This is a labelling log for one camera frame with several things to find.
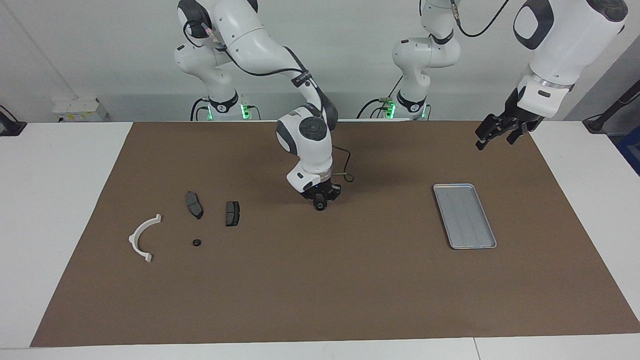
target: green light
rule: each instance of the green light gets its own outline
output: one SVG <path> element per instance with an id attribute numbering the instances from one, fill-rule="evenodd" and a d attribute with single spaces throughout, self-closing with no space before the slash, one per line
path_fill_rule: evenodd
<path id="1" fill-rule="evenodd" d="M 242 109 L 242 118 L 248 120 L 251 118 L 251 110 L 248 109 L 245 105 L 240 104 L 240 108 Z"/>
<path id="2" fill-rule="evenodd" d="M 396 104 L 394 102 L 390 101 L 388 103 L 388 105 L 390 106 L 390 108 L 387 109 L 386 116 L 387 116 L 387 119 L 392 119 L 396 115 Z"/>

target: white table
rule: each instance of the white table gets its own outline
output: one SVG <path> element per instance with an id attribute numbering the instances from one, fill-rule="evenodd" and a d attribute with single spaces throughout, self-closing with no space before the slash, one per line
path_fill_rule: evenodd
<path id="1" fill-rule="evenodd" d="M 0 360 L 640 359 L 640 334 L 29 349 L 130 128 L 30 124 L 0 138 Z M 579 122 L 544 122 L 533 138 L 640 316 L 640 177 Z"/>

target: brown surface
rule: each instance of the brown surface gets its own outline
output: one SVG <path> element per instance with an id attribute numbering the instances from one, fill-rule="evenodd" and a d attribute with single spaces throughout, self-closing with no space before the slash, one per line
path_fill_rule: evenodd
<path id="1" fill-rule="evenodd" d="M 476 125 L 341 124 L 357 180 L 318 213 L 274 124 L 135 124 L 32 346 L 640 332 L 531 138 L 478 152 Z M 449 248 L 431 187 L 455 182 L 496 249 Z M 127 238 L 156 213 L 146 263 Z"/>

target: white control box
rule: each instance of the white control box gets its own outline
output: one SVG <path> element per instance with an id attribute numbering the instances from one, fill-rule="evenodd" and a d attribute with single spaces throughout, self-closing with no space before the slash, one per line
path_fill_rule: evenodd
<path id="1" fill-rule="evenodd" d="M 53 113 L 58 122 L 102 122 L 109 117 L 98 99 L 58 101 Z"/>

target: rectangular metal tray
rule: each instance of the rectangular metal tray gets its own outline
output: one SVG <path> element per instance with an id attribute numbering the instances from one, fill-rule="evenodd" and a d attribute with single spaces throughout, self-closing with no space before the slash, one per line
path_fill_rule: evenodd
<path id="1" fill-rule="evenodd" d="M 436 184 L 433 191 L 452 248 L 493 249 L 497 246 L 475 186 Z"/>

